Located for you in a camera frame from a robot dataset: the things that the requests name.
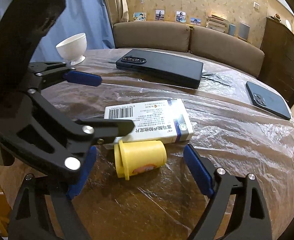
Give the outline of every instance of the photograph on wall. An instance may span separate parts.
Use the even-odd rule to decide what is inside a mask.
[[[140,13],[134,13],[134,22],[137,21],[146,21],[146,13],[140,12]]]
[[[165,18],[165,10],[156,10],[155,20],[163,21]]]
[[[201,20],[198,19],[198,18],[191,17],[191,18],[190,18],[190,23],[191,23],[191,24],[200,25],[200,24],[201,24]]]
[[[185,23],[186,22],[186,13],[185,12],[176,12],[176,22],[177,23]]]

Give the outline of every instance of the curtain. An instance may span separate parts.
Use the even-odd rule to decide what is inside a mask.
[[[0,0],[0,19],[11,1]],[[115,47],[104,0],[66,0],[66,9],[42,38],[31,61],[62,61],[55,46],[78,33],[86,33],[87,49]]]
[[[115,23],[128,22],[128,7],[126,0],[105,0],[108,10],[109,21]]]

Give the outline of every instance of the yellow toy cup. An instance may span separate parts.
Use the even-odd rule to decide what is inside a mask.
[[[115,144],[115,164],[118,178],[129,177],[159,168],[167,161],[165,146],[161,141],[144,141]]]

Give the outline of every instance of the plastic table cover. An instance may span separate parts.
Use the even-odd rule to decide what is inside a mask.
[[[190,143],[201,156],[232,175],[256,175],[266,198],[273,239],[277,239],[294,216],[294,120],[283,120],[253,106],[245,83],[251,81],[277,92],[249,75],[192,54],[180,56],[203,62],[199,88],[164,84],[169,82],[116,69],[115,62],[129,51],[85,53],[86,59],[76,69],[101,75],[99,87],[63,82],[42,94],[72,119],[102,118],[106,106],[182,98],[194,129]],[[166,144],[166,165],[129,181],[117,178],[113,150],[98,147],[97,162],[81,194],[73,200],[93,239],[187,239],[208,199],[184,163],[186,144]],[[0,185],[10,205],[23,177],[31,171],[40,175],[19,160],[10,167],[0,166]],[[216,237],[224,234],[233,203],[231,197]]]

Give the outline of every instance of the cup rim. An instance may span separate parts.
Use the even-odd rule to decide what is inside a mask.
[[[56,48],[59,48],[61,46],[64,46],[64,45],[67,45],[73,41],[76,41],[76,40],[79,40],[80,38],[83,38],[86,36],[86,33],[78,33],[78,34],[75,34],[69,38],[66,38],[65,40],[61,41],[60,43],[58,43],[56,45]]]

